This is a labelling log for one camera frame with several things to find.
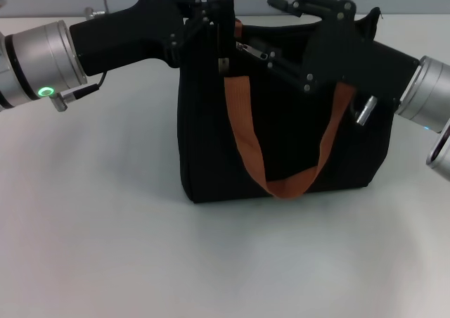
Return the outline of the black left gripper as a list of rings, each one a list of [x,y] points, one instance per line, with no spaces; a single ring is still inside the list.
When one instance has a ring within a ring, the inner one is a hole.
[[[132,7],[70,26],[79,63],[94,76],[145,59],[179,66],[179,51],[233,0],[138,0]],[[192,16],[183,24],[183,16]]]

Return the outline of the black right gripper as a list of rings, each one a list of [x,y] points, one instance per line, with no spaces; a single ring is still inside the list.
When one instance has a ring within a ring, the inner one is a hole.
[[[312,94],[317,87],[342,82],[384,102],[399,102],[419,60],[373,40],[381,15],[378,7],[360,20],[345,0],[267,0],[270,7],[301,17],[321,18],[305,49],[305,75],[300,65],[260,39],[245,44],[245,53],[271,75]]]

